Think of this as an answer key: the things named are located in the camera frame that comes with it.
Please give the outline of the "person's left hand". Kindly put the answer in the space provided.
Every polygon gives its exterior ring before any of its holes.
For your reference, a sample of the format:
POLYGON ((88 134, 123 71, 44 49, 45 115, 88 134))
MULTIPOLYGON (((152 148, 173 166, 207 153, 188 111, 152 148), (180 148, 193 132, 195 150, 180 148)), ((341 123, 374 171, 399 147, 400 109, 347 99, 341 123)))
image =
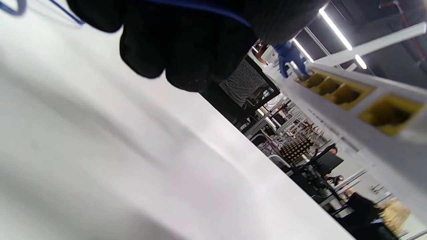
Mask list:
POLYGON ((122 29, 121 59, 138 75, 165 73, 174 87, 199 92, 228 78, 252 46, 289 41, 328 0, 68 0, 102 32, 122 29))

